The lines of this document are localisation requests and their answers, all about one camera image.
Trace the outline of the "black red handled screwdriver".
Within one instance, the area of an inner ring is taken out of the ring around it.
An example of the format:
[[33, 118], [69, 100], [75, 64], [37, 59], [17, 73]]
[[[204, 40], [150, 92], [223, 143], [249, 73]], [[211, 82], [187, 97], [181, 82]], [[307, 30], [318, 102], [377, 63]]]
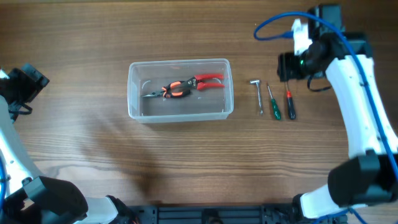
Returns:
[[289, 84], [288, 82], [285, 82], [285, 89], [286, 89], [286, 99], [287, 99], [287, 112], [289, 119], [295, 120], [296, 119], [296, 112], [295, 112], [295, 107], [294, 107], [294, 101], [292, 98], [292, 93], [289, 89]]

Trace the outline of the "red handled snips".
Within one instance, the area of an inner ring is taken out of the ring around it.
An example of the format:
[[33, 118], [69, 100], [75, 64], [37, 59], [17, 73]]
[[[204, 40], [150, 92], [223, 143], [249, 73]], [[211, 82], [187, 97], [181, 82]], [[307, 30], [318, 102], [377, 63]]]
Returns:
[[205, 90], [208, 88], [224, 88], [224, 84], [221, 81], [224, 79], [224, 75], [221, 73], [205, 73], [195, 75], [187, 81], [180, 82], [180, 88], [193, 88], [196, 90]]

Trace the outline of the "clear plastic container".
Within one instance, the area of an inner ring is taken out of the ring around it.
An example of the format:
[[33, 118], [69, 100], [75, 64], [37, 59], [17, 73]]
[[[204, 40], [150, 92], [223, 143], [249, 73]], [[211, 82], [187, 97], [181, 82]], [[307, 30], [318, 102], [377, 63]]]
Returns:
[[[224, 88], [196, 90], [183, 98], [142, 98], [163, 86], [205, 73], [221, 73]], [[234, 110], [231, 65], [225, 58], [134, 62], [127, 81], [129, 116], [140, 123], [226, 119]]]

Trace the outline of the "orange black long-nose pliers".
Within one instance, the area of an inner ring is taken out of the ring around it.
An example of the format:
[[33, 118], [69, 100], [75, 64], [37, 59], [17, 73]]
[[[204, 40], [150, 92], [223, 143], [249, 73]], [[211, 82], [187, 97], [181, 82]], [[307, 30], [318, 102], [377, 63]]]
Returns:
[[159, 91], [153, 91], [152, 93], [142, 95], [142, 98], [183, 98], [191, 93], [190, 87], [192, 86], [191, 81], [177, 81], [163, 86]]

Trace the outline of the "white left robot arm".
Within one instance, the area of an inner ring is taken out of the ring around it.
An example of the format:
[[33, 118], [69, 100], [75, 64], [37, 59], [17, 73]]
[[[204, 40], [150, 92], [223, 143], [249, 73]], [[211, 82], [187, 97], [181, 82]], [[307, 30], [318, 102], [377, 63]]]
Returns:
[[140, 223], [120, 199], [85, 197], [73, 183], [46, 177], [28, 155], [14, 122], [49, 84], [31, 64], [1, 72], [1, 223]]

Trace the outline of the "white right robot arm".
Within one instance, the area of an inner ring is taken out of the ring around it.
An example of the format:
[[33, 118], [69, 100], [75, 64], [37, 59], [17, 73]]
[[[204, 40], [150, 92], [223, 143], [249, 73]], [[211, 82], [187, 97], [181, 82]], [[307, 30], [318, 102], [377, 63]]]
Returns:
[[295, 221], [320, 222], [355, 208], [395, 202], [397, 136], [377, 89], [365, 34], [345, 30], [337, 4], [291, 16], [294, 24], [284, 37], [293, 39], [294, 51], [280, 55], [279, 77], [283, 82], [326, 78], [349, 144], [348, 160], [330, 171], [324, 186], [295, 197]]

